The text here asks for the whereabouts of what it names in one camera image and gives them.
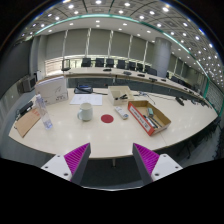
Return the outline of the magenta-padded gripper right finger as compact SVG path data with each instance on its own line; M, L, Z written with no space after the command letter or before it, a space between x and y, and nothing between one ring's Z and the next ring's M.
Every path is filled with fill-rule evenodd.
M159 155L137 143L133 144L132 153L144 185L182 169L168 154Z

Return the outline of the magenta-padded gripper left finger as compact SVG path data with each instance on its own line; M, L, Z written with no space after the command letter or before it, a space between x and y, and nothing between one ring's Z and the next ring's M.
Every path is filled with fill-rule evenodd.
M55 155L42 166L42 169L79 185L90 153L91 147L90 144L87 143L65 155Z

